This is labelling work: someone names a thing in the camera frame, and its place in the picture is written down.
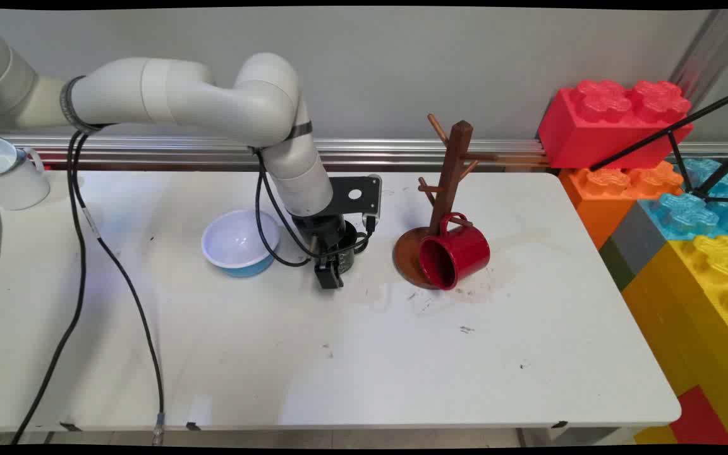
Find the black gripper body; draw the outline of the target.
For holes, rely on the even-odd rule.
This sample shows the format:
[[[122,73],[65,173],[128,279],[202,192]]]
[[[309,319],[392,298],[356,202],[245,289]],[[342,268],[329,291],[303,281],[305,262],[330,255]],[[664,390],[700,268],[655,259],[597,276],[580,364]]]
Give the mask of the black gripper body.
[[[355,226],[346,221],[342,215],[323,217],[312,217],[304,219],[304,235],[312,241],[316,238],[318,254],[332,253],[356,244],[360,236]],[[336,259],[339,261],[339,254],[334,254],[325,259]]]

